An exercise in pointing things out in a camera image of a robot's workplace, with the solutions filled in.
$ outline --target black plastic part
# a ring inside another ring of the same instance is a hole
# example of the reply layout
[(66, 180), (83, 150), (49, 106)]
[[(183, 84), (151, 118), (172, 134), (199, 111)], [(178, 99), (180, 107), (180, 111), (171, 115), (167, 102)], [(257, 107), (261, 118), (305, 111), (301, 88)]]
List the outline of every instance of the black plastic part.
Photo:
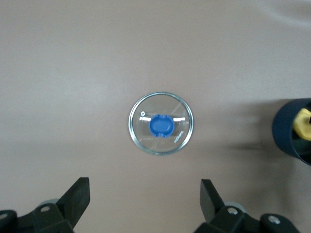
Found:
[(89, 179), (79, 178), (56, 203), (64, 219), (74, 228), (90, 202)]
[(195, 233), (299, 233), (283, 216), (272, 215), (280, 220), (275, 224), (269, 220), (270, 214), (258, 221), (237, 207), (225, 206), (210, 180), (201, 181), (200, 204), (206, 223)]
[(14, 210), (0, 211), (0, 230), (8, 229), (13, 221), (17, 219), (17, 214)]
[(18, 218), (15, 211), (0, 211), (0, 233), (73, 233), (89, 202), (89, 179), (79, 178), (56, 204)]
[[(269, 221), (269, 216), (275, 216), (280, 220), (279, 224)], [(261, 216), (260, 221), (270, 233), (299, 233), (296, 227), (287, 218), (281, 215), (265, 214)]]
[(225, 206), (211, 180), (201, 180), (200, 205), (206, 222)]

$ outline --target yellow object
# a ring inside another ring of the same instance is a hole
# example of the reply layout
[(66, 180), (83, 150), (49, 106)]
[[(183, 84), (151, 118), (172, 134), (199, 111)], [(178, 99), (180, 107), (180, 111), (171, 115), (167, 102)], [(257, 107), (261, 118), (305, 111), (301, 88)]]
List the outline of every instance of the yellow object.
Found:
[(311, 112), (308, 109), (301, 109), (294, 120), (294, 131), (302, 139), (311, 141)]

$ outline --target beige table surface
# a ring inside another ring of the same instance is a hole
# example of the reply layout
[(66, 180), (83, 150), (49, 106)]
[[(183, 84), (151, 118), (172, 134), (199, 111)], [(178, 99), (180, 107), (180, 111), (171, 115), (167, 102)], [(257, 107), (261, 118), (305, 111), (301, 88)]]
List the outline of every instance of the beige table surface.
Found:
[[(169, 156), (128, 131), (135, 102), (181, 96)], [(201, 179), (259, 218), (311, 229), (311, 167), (273, 144), (284, 100), (311, 96), (311, 1), (0, 1), (0, 209), (19, 216), (89, 177), (78, 233), (191, 233)]]

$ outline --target metal screw head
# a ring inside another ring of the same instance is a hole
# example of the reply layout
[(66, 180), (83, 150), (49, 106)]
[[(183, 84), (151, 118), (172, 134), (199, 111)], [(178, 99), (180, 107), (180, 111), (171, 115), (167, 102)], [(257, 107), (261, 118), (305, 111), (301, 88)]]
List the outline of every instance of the metal screw head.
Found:
[(228, 208), (228, 212), (230, 213), (230, 214), (232, 214), (232, 215), (237, 215), (239, 212), (235, 209), (235, 208), (233, 208), (233, 207), (229, 207)]
[(280, 223), (281, 223), (280, 219), (278, 219), (277, 217), (275, 217), (275, 216), (273, 216), (273, 215), (270, 215), (270, 216), (268, 217), (268, 219), (269, 219), (270, 222), (272, 222), (272, 223), (274, 223), (274, 224), (280, 224)]
[(41, 208), (40, 212), (47, 212), (50, 210), (50, 207), (49, 206), (44, 206)]
[(7, 213), (2, 214), (2, 215), (0, 215), (0, 220), (5, 219), (6, 217), (8, 217), (8, 214), (7, 214)]

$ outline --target metal rim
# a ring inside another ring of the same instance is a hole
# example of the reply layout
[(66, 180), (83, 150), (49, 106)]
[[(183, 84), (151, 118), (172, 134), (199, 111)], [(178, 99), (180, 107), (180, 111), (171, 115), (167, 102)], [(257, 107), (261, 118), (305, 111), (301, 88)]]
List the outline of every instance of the metal rim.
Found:
[[(179, 102), (181, 102), (181, 104), (186, 108), (187, 112), (188, 112), (188, 115), (189, 115), (189, 121), (190, 121), (190, 127), (189, 127), (189, 131), (188, 131), (188, 134), (185, 138), (185, 140), (179, 145), (179, 147), (173, 149), (173, 150), (170, 150), (170, 151), (167, 151), (167, 152), (156, 152), (154, 150), (150, 150), (146, 147), (144, 147), (140, 142), (139, 140), (137, 139), (135, 133), (134, 133), (134, 128), (133, 128), (133, 117), (134, 117), (134, 113), (136, 111), (136, 109), (138, 108), (138, 106), (146, 99), (152, 97), (152, 96), (156, 96), (156, 95), (166, 95), (166, 96), (171, 96), (175, 99), (177, 99)], [(154, 92), (154, 93), (151, 93), (151, 94), (148, 94), (144, 97), (142, 97), (140, 100), (138, 100), (134, 107), (132, 108), (131, 110), (131, 113), (130, 113), (130, 117), (129, 117), (129, 120), (128, 120), (128, 128), (129, 128), (129, 131), (130, 131), (130, 135), (134, 141), (134, 143), (139, 147), (141, 148), (142, 150), (144, 150), (145, 152), (147, 153), (150, 153), (150, 154), (155, 154), (155, 155), (167, 155), (167, 154), (172, 154), (172, 153), (175, 153), (177, 151), (179, 151), (180, 149), (182, 149), (190, 140), (191, 138), (191, 135), (192, 135), (192, 131), (193, 131), (193, 115), (192, 115), (192, 111), (190, 109), (190, 107), (188, 106), (188, 104), (182, 99), (180, 98), (179, 96), (173, 94), (173, 93), (170, 93), (170, 92)]]

